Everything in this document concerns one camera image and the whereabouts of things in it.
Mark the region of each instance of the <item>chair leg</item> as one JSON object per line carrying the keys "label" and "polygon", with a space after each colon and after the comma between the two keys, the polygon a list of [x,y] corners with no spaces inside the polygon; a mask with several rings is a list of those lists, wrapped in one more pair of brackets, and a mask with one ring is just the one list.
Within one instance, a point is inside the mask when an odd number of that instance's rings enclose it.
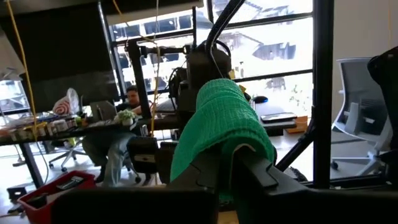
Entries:
{"label": "chair leg", "polygon": [[52,163],[52,162],[54,162],[54,161],[57,161],[57,160],[62,159],[62,158],[64,158],[64,157],[67,157],[68,154],[69,154],[69,152],[66,152],[66,153],[62,154],[61,156],[57,156],[56,158],[50,160],[49,163]]}
{"label": "chair leg", "polygon": [[368,175],[372,171],[378,170],[382,166],[381,162],[375,159],[369,161],[368,164],[357,175]]}
{"label": "chair leg", "polygon": [[75,155],[87,156],[87,154],[85,154],[84,152],[80,152],[80,151],[76,151],[76,150],[73,150],[73,153],[74,153]]}
{"label": "chair leg", "polygon": [[72,156],[73,156],[73,150],[71,150],[71,151],[68,152],[67,157],[65,158],[65,160],[64,160],[64,161],[62,162],[62,164],[61,164],[61,168],[64,167],[64,165],[68,162],[68,160],[69,160],[70,158],[72,158]]}
{"label": "chair leg", "polygon": [[371,158],[367,157],[335,157],[332,158],[333,162],[348,162],[351,164],[360,164],[360,165],[366,165],[371,161]]}

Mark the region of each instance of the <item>yellow cable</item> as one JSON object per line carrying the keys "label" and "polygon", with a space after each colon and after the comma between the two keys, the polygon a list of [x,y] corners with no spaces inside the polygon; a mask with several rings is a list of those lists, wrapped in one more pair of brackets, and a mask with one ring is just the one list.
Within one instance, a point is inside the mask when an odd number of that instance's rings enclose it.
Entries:
{"label": "yellow cable", "polygon": [[[119,16],[121,17],[122,21],[123,21],[124,23],[126,23],[127,26],[129,26],[129,24],[127,23],[127,20],[124,19],[123,13],[122,13],[122,11],[120,10],[120,8],[119,8],[119,6],[118,6],[116,0],[112,0],[112,2],[113,2],[113,5],[114,5],[115,9],[116,9],[117,12],[119,13]],[[157,71],[156,71],[156,79],[155,79],[154,103],[153,103],[153,108],[152,108],[152,119],[151,119],[151,121],[150,121],[150,136],[151,136],[151,137],[154,137],[154,131],[155,131],[155,130],[154,130],[154,129],[155,129],[155,115],[156,115],[156,101],[157,101],[157,99],[158,99],[158,97],[157,97],[157,85],[158,85],[158,79],[159,79],[160,49],[159,49],[159,47],[157,46],[157,44],[156,44],[156,42],[155,42],[154,40],[151,40],[151,39],[148,38],[148,37],[144,37],[143,35],[140,35],[140,37],[142,37],[144,40],[146,40],[146,41],[148,41],[148,42],[151,42],[151,43],[155,44],[156,49],[157,49]]]}
{"label": "yellow cable", "polygon": [[19,36],[18,27],[17,27],[17,23],[15,22],[14,13],[12,11],[10,0],[6,0],[6,2],[7,2],[8,11],[9,11],[10,16],[11,16],[12,26],[14,28],[15,35],[17,36],[19,48],[21,49],[22,61],[24,63],[24,69],[25,69],[25,72],[26,72],[26,82],[27,82],[27,87],[28,87],[29,95],[30,95],[30,103],[31,103],[30,108],[32,109],[32,113],[33,113],[34,129],[32,130],[32,132],[33,132],[33,136],[34,136],[35,141],[37,141],[37,135],[36,135],[36,131],[37,131],[36,109],[35,109],[35,103],[34,103],[34,100],[33,100],[32,86],[30,85],[29,72],[27,70],[24,46],[22,44],[21,37]]}

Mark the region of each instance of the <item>potted plant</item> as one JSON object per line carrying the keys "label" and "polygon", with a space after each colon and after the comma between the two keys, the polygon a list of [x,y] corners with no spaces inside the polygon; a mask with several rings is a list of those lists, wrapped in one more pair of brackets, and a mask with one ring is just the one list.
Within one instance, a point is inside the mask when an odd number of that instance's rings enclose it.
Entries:
{"label": "potted plant", "polygon": [[134,123],[136,114],[131,110],[124,110],[118,113],[118,117],[124,126],[130,126]]}

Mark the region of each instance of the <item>caster wheel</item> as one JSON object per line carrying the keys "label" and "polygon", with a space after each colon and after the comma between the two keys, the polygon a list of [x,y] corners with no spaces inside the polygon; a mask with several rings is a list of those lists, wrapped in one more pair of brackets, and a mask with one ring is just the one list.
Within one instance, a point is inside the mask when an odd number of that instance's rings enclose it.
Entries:
{"label": "caster wheel", "polygon": [[331,167],[333,170],[338,170],[338,164],[337,164],[337,162],[335,162],[335,161],[331,162],[331,163],[330,163],[330,167]]}

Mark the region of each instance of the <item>desk leg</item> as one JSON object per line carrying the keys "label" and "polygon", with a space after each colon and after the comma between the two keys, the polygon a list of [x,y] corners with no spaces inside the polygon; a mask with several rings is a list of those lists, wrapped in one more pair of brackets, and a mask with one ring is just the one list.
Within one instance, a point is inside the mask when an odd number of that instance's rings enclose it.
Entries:
{"label": "desk leg", "polygon": [[19,147],[22,151],[22,155],[25,157],[27,168],[29,169],[30,176],[32,176],[33,183],[35,184],[36,188],[43,186],[43,179],[40,175],[39,168],[37,168],[37,164],[35,158],[33,157],[29,143],[19,144]]}

